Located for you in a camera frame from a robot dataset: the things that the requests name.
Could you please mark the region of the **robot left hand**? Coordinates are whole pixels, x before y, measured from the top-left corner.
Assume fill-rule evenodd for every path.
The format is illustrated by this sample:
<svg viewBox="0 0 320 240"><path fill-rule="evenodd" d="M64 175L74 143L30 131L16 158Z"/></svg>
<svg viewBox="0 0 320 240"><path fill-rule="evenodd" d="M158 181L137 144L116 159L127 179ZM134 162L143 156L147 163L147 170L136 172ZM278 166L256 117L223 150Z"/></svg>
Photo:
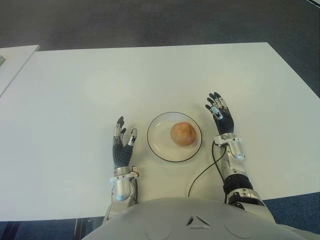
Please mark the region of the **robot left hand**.
<svg viewBox="0 0 320 240"><path fill-rule="evenodd" d="M124 117L121 116L117 120L113 132L112 158L115 169L129 166L133 148L138 136L138 130L133 128L130 132L128 141L124 144L123 136L126 132L126 128L123 128L124 123Z"/></svg>

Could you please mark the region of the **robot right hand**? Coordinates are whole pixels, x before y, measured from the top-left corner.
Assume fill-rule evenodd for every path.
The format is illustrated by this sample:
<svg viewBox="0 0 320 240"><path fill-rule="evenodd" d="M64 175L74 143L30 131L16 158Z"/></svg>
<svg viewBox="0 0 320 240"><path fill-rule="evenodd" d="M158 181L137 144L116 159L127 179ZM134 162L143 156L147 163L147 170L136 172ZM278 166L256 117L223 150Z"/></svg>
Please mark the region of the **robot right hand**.
<svg viewBox="0 0 320 240"><path fill-rule="evenodd" d="M210 105L206 104L205 107L213 116L219 135L233 134L234 121L223 97L217 92L209 93L207 101Z"/></svg>

